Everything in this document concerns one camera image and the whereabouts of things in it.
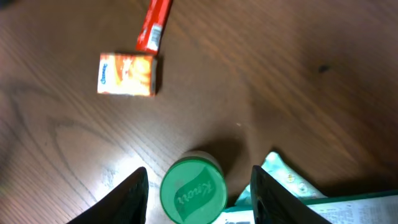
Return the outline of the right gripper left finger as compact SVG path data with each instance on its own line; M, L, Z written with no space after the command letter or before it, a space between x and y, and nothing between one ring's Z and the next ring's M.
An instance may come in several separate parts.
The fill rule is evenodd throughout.
M68 224L145 223L148 194L147 171L145 167L140 167L99 202Z

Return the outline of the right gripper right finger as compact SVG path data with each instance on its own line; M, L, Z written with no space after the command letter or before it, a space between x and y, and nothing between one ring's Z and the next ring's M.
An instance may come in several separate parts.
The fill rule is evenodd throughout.
M260 166L252 167L250 187L256 224L330 224Z

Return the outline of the green lid jar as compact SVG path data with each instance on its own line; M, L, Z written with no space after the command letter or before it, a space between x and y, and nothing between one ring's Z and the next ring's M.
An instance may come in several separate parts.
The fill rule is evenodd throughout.
M213 223L225 209L228 188L218 161L204 151L188 151L168 169L160 202L175 223Z

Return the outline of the green white package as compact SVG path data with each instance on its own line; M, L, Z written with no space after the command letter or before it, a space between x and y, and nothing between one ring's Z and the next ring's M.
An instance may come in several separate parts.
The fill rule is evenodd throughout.
M330 223L397 223L397 191L320 198L302 201ZM255 223L252 207L233 207L223 212L215 223Z

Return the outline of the orange small box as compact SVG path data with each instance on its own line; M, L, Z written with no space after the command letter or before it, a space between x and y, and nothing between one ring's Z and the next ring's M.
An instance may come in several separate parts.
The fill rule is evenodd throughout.
M157 59L152 55L100 55L97 92L105 95L153 96Z

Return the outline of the red white small packet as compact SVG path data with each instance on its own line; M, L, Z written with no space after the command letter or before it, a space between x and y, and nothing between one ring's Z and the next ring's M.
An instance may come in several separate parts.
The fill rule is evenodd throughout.
M136 50L156 55L169 15L172 0L151 0L142 29L138 35Z

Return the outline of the pale green wipes packet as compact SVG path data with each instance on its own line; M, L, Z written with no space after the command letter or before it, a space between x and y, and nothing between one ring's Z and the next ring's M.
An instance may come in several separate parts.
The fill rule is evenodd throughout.
M261 168L300 200L326 198L312 184L291 169L275 151L268 153Z

